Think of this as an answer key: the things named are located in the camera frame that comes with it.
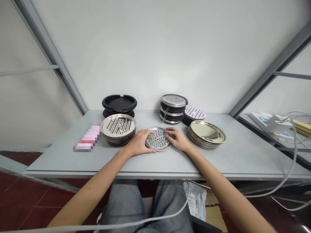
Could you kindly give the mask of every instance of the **right hand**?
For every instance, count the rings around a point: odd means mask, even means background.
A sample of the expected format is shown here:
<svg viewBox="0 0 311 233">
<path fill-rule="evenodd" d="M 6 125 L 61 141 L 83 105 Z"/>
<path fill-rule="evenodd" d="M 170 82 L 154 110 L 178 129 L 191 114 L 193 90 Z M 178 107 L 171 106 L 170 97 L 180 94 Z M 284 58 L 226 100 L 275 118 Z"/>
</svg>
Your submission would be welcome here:
<svg viewBox="0 0 311 233">
<path fill-rule="evenodd" d="M 167 140 L 169 140 L 174 147 L 184 152 L 188 152 L 189 150 L 194 149 L 194 146 L 190 144 L 190 142 L 186 139 L 185 135 L 180 132 L 178 129 L 174 127 L 166 128 L 164 133 L 169 133 L 171 135 L 175 135 L 175 139 L 172 139 L 170 136 L 165 135 Z"/>
</svg>

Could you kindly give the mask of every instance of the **pink package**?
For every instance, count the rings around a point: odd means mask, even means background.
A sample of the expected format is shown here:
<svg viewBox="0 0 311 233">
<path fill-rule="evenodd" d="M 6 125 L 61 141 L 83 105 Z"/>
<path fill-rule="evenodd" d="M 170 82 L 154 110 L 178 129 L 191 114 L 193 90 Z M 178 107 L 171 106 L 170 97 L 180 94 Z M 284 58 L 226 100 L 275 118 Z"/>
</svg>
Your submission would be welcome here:
<svg viewBox="0 0 311 233">
<path fill-rule="evenodd" d="M 79 142 L 74 145 L 74 150 L 90 151 L 101 135 L 101 123 L 93 123 L 87 132 L 80 138 Z"/>
</svg>

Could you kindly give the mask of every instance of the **paper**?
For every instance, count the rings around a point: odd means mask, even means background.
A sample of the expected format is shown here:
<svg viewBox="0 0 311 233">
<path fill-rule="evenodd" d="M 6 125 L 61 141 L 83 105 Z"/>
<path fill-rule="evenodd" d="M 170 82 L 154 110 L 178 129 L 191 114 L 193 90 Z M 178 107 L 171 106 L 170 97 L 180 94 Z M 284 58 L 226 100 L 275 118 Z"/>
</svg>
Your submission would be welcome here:
<svg viewBox="0 0 311 233">
<path fill-rule="evenodd" d="M 189 205 L 190 214 L 192 216 L 195 216 L 196 218 L 199 218 L 198 202 L 193 193 L 190 193 L 189 195 L 188 205 Z"/>
</svg>

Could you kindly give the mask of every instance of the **jeans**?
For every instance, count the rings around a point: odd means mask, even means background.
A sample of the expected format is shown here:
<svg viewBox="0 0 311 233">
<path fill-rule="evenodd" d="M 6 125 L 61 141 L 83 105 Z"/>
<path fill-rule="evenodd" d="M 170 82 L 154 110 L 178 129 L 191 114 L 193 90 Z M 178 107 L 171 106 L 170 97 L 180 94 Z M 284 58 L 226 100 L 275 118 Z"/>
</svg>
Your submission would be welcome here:
<svg viewBox="0 0 311 233">
<path fill-rule="evenodd" d="M 151 217 L 178 212 L 187 197 L 181 180 L 160 180 L 153 201 Z M 145 219 L 144 204 L 137 180 L 114 180 L 102 225 L 136 222 Z M 166 233 L 193 232 L 188 204 L 175 217 L 147 222 L 143 225 L 102 230 L 109 233 Z"/>
</svg>

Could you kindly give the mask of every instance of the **hand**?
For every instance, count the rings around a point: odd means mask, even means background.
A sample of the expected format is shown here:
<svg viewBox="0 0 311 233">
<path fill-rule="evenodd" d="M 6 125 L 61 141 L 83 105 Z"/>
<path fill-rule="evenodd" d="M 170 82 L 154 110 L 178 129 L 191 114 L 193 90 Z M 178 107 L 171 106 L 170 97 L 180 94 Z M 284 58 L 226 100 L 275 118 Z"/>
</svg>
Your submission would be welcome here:
<svg viewBox="0 0 311 233">
<path fill-rule="evenodd" d="M 146 138 L 150 133 L 155 134 L 153 131 L 147 129 L 138 131 L 130 142 L 123 147 L 123 150 L 130 156 L 144 153 L 156 153 L 154 149 L 150 149 L 145 146 Z"/>
<path fill-rule="evenodd" d="M 178 129 L 173 128 L 173 127 L 166 128 L 166 131 L 164 131 L 164 133 L 175 135 L 176 139 L 172 139 L 168 135 L 165 135 L 165 137 L 177 149 L 182 150 L 186 153 L 188 153 L 189 150 L 194 149 L 194 146 L 190 144 L 190 142 L 186 139 L 185 135 L 182 132 L 180 132 Z"/>
</svg>

